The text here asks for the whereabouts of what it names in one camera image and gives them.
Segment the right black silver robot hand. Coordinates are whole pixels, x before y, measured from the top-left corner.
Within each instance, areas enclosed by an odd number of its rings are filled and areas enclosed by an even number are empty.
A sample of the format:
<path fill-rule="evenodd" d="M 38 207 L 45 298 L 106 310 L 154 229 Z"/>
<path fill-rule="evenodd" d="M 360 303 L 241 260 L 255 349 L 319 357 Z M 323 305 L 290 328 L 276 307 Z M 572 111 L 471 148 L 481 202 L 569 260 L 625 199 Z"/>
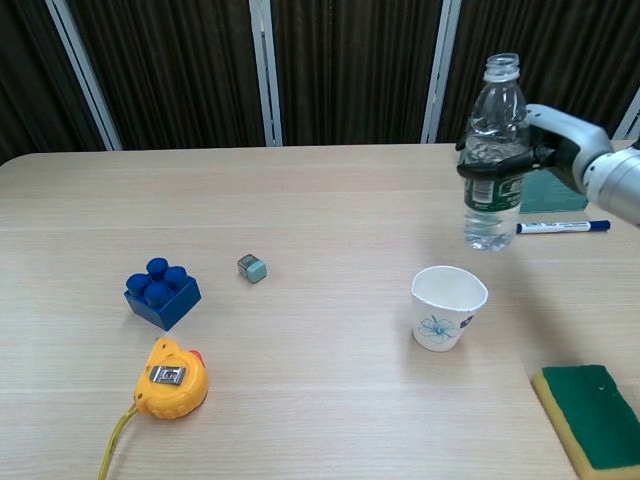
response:
<path fill-rule="evenodd" d="M 531 145 L 524 152 L 492 163 L 463 160 L 458 174 L 469 180 L 498 181 L 549 170 L 571 190 L 587 191 L 583 177 L 597 158 L 613 152 L 601 127 L 541 104 L 527 106 Z"/>

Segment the white paper cup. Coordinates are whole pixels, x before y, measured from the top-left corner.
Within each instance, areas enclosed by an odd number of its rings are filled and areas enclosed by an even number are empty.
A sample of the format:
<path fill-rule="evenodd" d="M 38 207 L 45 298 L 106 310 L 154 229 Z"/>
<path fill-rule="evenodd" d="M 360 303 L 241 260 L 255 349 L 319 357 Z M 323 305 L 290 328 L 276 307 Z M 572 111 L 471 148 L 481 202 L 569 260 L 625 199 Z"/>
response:
<path fill-rule="evenodd" d="M 423 269 L 411 285 L 414 339 L 433 352 L 451 350 L 488 297 L 487 287 L 467 270 L 447 265 Z"/>

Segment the green yellow scrubbing sponge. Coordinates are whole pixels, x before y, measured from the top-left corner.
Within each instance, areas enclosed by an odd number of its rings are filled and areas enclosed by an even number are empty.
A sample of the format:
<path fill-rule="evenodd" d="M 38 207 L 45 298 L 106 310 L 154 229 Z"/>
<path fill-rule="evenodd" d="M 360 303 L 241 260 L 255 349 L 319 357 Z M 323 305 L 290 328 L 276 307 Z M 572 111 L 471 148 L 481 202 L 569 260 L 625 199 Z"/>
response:
<path fill-rule="evenodd" d="M 640 419 L 606 367 L 544 367 L 532 385 L 580 480 L 640 480 Z"/>

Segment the blue white marker pen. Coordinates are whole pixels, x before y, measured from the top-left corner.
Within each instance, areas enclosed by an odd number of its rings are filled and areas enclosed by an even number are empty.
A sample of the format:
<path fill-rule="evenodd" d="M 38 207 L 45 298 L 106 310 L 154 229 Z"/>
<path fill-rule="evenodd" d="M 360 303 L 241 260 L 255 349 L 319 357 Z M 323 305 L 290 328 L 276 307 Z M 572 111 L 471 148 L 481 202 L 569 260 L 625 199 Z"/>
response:
<path fill-rule="evenodd" d="M 516 227 L 516 233 L 521 235 L 521 234 L 607 232 L 610 230 L 610 228 L 611 228 L 611 223 L 608 220 L 535 222 L 535 223 L 519 223 Z"/>

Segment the small grey-green cube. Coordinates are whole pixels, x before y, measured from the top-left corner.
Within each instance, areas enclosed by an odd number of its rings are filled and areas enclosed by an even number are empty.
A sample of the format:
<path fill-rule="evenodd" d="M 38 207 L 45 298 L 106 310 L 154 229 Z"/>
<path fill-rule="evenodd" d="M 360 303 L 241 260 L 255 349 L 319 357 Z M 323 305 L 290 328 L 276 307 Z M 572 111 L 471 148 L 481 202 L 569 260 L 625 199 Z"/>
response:
<path fill-rule="evenodd" d="M 250 283 L 255 284 L 267 276 L 266 263 L 252 254 L 246 254 L 237 261 L 239 273 Z"/>

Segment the yellow tape measure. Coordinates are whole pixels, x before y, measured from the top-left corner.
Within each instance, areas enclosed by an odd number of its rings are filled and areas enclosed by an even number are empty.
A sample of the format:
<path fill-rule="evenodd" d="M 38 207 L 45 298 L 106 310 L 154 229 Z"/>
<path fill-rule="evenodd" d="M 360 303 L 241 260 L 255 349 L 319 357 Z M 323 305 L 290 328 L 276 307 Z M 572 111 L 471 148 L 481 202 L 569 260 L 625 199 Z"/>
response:
<path fill-rule="evenodd" d="M 158 337 L 133 392 L 133 402 L 117 421 L 105 449 L 97 480 L 106 480 L 117 443 L 136 414 L 175 420 L 202 405 L 209 391 L 209 374 L 201 353 L 184 349 L 175 340 Z"/>

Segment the transparent plastic water bottle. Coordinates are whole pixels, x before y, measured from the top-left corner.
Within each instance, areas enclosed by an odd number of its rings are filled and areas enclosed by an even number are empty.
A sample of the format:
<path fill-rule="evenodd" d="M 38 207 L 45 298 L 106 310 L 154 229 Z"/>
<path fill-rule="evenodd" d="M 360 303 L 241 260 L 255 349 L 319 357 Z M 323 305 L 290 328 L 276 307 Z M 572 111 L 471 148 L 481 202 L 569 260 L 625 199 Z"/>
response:
<path fill-rule="evenodd" d="M 493 166 L 530 147 L 526 101 L 518 84 L 519 56 L 500 53 L 486 61 L 484 87 L 467 121 L 460 163 Z M 522 202 L 522 175 L 465 181 L 464 232 L 469 246 L 498 252 L 516 236 Z"/>

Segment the black folding screen panel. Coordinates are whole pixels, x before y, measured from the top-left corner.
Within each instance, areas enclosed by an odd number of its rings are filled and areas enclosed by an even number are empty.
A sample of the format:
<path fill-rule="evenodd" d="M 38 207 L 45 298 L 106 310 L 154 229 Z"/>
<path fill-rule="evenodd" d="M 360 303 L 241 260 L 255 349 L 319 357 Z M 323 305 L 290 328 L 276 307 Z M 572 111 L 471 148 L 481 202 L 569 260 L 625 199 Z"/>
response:
<path fill-rule="evenodd" d="M 102 146 L 282 143 L 270 0 L 43 0 Z"/>
<path fill-rule="evenodd" d="M 269 147 L 433 143 L 463 0 L 248 0 Z"/>
<path fill-rule="evenodd" d="M 462 0 L 437 141 L 460 139 L 498 53 L 527 102 L 614 133 L 640 88 L 640 0 Z"/>
<path fill-rule="evenodd" d="M 124 146 L 99 79 L 88 12 L 109 0 L 0 0 L 0 165 Z"/>

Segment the blue toy building brick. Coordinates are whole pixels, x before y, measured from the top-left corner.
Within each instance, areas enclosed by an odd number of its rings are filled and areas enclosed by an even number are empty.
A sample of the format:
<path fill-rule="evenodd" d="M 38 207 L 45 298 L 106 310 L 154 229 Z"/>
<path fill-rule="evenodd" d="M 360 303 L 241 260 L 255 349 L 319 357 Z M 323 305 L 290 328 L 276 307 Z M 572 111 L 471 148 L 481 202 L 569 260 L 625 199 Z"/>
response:
<path fill-rule="evenodd" d="M 124 297 L 136 315 L 169 331 L 201 300 L 201 293 L 183 266 L 156 257 L 147 263 L 145 273 L 127 279 Z"/>

